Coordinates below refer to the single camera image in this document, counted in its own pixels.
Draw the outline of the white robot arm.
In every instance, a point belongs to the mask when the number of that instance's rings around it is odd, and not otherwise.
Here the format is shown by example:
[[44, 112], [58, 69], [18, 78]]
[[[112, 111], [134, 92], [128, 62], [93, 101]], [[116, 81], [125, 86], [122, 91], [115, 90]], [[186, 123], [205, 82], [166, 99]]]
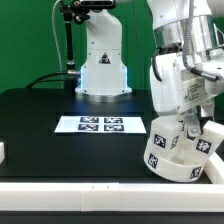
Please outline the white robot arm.
[[[108, 13], [115, 0], [81, 0], [87, 11], [87, 59], [79, 90], [89, 96], [128, 92], [121, 59], [122, 27]], [[147, 0], [157, 51], [152, 56], [150, 84], [155, 111], [162, 118], [181, 117], [195, 137], [201, 127], [193, 109], [209, 98], [208, 81], [219, 76], [202, 69], [208, 50], [218, 46], [208, 0]]]

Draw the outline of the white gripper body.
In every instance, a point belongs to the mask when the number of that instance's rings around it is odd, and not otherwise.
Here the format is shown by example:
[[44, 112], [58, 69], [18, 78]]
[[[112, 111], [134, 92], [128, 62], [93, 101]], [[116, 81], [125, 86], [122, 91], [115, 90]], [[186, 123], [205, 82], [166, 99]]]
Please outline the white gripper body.
[[196, 65], [198, 70], [217, 74], [217, 81], [190, 73], [176, 53], [158, 56], [156, 62], [162, 81], [150, 70], [150, 84], [154, 109], [160, 116], [184, 113], [224, 93], [224, 51], [213, 51], [211, 60]]

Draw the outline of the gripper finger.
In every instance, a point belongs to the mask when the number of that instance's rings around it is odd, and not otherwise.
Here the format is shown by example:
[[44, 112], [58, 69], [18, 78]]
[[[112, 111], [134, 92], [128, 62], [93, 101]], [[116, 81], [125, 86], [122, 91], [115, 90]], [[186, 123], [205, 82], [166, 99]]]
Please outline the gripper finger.
[[201, 135], [200, 122], [195, 109], [189, 109], [183, 113], [183, 121], [185, 124], [186, 137], [194, 139]]
[[204, 126], [208, 121], [214, 120], [214, 102], [206, 101], [200, 105], [200, 124]]

